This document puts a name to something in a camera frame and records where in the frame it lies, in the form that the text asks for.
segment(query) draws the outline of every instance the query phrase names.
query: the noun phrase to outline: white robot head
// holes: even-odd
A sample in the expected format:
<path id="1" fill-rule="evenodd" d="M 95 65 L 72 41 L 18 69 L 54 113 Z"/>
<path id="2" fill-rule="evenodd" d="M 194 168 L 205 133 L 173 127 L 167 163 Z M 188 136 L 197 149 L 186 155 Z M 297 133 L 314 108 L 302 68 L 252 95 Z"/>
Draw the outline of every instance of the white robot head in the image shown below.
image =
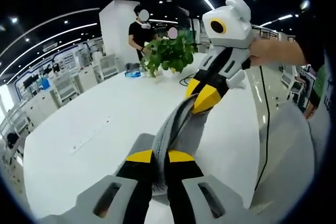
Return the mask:
<path id="1" fill-rule="evenodd" d="M 243 0 L 225 3 L 203 15 L 209 39 L 214 46 L 248 48 L 254 38 L 250 8 Z"/>

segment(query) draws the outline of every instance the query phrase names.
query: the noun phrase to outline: blue object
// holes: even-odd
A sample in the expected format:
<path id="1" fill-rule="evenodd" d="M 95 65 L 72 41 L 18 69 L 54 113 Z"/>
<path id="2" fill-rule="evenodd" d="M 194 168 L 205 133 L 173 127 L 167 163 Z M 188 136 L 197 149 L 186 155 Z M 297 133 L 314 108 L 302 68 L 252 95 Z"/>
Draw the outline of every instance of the blue object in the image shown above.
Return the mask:
<path id="1" fill-rule="evenodd" d="M 46 90 L 50 87 L 49 81 L 45 77 L 42 77 L 41 85 L 43 90 Z"/>
<path id="2" fill-rule="evenodd" d="M 131 77 L 131 78 L 137 78 L 137 77 L 140 77 L 141 76 L 141 73 L 140 71 L 130 71 L 130 72 L 125 72 L 125 77 Z"/>

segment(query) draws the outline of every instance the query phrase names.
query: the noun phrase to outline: white cabinet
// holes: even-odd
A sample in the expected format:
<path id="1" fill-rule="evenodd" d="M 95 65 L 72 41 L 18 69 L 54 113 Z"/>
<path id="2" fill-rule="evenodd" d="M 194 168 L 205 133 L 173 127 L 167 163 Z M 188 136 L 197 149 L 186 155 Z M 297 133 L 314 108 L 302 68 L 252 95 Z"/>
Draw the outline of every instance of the white cabinet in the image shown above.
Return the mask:
<path id="1" fill-rule="evenodd" d="M 33 97 L 31 100 L 29 100 L 22 109 L 27 113 L 28 118 L 32 122 L 33 126 L 38 126 L 41 122 L 44 121 L 45 116 L 40 110 L 38 103 Z"/>
<path id="2" fill-rule="evenodd" d="M 58 107 L 49 91 L 41 91 L 23 105 L 22 109 L 27 113 L 33 126 L 37 127 L 58 110 Z"/>
<path id="3" fill-rule="evenodd" d="M 47 119 L 56 110 L 58 110 L 55 102 L 53 101 L 53 98 L 51 97 L 50 92 L 42 91 L 38 93 L 34 98 L 36 99 L 36 102 L 42 114 L 45 116 L 45 119 Z"/>

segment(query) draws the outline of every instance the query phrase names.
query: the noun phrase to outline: yellow robot part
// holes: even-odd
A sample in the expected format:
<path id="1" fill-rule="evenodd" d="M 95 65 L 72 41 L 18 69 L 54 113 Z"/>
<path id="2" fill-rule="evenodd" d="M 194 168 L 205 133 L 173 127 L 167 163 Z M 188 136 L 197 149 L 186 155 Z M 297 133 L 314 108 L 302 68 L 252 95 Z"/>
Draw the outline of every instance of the yellow robot part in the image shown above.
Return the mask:
<path id="1" fill-rule="evenodd" d="M 168 151 L 170 163 L 193 161 L 194 158 L 189 154 L 179 151 Z"/>
<path id="2" fill-rule="evenodd" d="M 187 93 L 185 95 L 186 98 L 190 97 L 194 91 L 194 89 L 197 87 L 197 85 L 199 84 L 199 81 L 197 81 L 196 79 L 191 79 L 188 87 L 187 87 Z"/>
<path id="3" fill-rule="evenodd" d="M 138 162 L 138 163 L 150 163 L 152 158 L 152 150 L 143 152 L 136 152 L 126 158 L 126 161 Z"/>
<path id="4" fill-rule="evenodd" d="M 217 89 L 207 84 L 198 94 L 192 113 L 197 114 L 206 111 L 219 103 L 221 99 L 222 97 Z"/>

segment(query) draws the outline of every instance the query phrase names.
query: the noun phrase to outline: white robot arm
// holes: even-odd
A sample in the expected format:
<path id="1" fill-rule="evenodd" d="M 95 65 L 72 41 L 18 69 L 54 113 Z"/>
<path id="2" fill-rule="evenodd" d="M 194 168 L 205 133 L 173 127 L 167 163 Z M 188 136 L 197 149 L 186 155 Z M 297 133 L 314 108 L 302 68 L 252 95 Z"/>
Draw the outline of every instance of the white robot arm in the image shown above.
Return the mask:
<path id="1" fill-rule="evenodd" d="M 193 113 L 212 108 L 244 79 L 243 70 L 250 67 L 248 47 L 254 40 L 250 20 L 251 10 L 243 0 L 227 0 L 226 6 L 203 15 L 212 45 L 188 85 L 186 97 L 198 93 Z"/>

